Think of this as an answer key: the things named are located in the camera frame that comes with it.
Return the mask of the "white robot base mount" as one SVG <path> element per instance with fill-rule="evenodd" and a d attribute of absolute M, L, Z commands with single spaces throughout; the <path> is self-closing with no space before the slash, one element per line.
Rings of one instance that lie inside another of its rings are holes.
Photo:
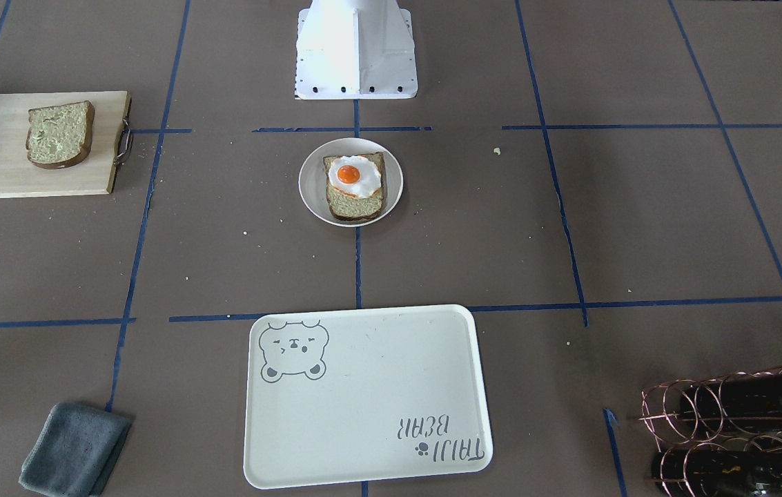
<path fill-rule="evenodd" d="M 418 94 L 412 17 L 396 1 L 313 1 L 298 13 L 295 47 L 297 99 Z"/>

